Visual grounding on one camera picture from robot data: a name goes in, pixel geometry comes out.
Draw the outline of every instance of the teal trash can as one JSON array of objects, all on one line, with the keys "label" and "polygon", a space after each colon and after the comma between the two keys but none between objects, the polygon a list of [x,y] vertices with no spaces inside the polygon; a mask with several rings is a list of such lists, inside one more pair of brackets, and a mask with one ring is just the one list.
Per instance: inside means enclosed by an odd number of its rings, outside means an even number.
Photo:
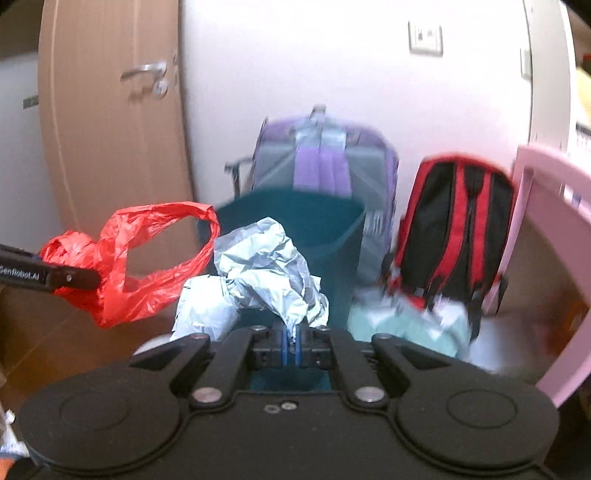
[{"label": "teal trash can", "polygon": [[[264,189],[216,209],[222,235],[271,217],[304,256],[312,275],[321,277],[320,291],[329,301],[329,325],[347,328],[357,275],[365,209],[356,200],[297,190]],[[198,222],[201,238],[209,224]],[[216,274],[213,260],[208,272]],[[271,326],[271,312],[244,310],[236,328]]]}]

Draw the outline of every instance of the pink chair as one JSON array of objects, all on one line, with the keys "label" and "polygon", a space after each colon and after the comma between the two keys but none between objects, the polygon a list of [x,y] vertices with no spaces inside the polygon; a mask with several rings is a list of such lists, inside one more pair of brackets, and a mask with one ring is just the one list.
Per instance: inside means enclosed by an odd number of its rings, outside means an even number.
[{"label": "pink chair", "polygon": [[[539,145],[521,146],[513,179],[519,185],[519,193],[500,271],[505,271],[509,264],[527,214],[553,246],[586,302],[591,304],[591,216],[568,204],[560,191],[560,185],[566,184],[583,200],[591,202],[591,159],[567,157]],[[496,291],[491,291],[485,299],[485,311],[495,294]],[[591,313],[537,386],[560,406],[590,374]]]}]

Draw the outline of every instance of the circular black disc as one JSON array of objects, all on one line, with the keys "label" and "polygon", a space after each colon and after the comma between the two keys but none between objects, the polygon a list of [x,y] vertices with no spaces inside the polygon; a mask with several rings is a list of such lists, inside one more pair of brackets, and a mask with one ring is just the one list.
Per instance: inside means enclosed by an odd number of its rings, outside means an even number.
[{"label": "circular black disc", "polygon": [[175,432],[177,399],[156,372],[124,368],[53,384],[22,407],[19,426],[34,456],[70,472],[134,463]]},{"label": "circular black disc", "polygon": [[400,399],[397,422],[421,450],[477,469],[523,465],[545,454],[558,429],[550,399],[501,377],[423,371]]}]

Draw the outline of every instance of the crumpled white wrapper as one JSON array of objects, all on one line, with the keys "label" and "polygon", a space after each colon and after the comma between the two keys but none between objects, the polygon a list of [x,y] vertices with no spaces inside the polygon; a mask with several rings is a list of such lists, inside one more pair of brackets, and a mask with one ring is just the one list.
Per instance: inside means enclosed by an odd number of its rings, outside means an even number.
[{"label": "crumpled white wrapper", "polygon": [[204,275],[185,283],[171,340],[196,332],[222,339],[241,308],[271,310],[292,339],[304,319],[311,327],[328,322],[320,279],[310,274],[306,259],[276,220],[267,217],[219,237],[213,262],[220,277]]}]

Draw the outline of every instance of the purple backpack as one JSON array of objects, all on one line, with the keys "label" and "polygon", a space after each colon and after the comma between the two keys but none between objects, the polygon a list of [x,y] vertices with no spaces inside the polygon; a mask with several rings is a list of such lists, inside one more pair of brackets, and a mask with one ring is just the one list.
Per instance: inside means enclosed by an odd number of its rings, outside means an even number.
[{"label": "purple backpack", "polygon": [[239,165],[253,161],[250,189],[292,187],[343,197],[365,205],[358,283],[374,284],[392,242],[398,157],[370,128],[345,125],[317,105],[309,117],[265,120],[252,158],[227,165],[240,194]]}]

